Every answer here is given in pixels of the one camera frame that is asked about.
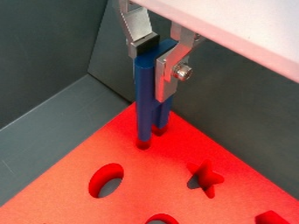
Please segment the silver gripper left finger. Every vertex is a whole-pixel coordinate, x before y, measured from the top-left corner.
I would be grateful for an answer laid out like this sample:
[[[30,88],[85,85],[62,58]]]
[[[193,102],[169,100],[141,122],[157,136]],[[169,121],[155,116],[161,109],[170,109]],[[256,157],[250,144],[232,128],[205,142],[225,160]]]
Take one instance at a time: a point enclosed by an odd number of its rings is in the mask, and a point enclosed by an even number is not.
[[[159,44],[147,8],[130,0],[114,0],[117,14],[126,34],[129,56],[134,59]]]

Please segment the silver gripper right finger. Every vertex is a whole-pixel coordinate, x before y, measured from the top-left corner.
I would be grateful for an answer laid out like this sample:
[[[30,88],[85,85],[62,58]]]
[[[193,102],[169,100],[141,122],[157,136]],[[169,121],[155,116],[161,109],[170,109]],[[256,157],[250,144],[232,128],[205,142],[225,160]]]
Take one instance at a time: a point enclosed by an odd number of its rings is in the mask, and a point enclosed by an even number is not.
[[[173,23],[171,38],[178,44],[155,62],[155,99],[159,102],[165,102],[174,95],[178,81],[190,79],[190,54],[206,40],[199,33],[177,23]]]

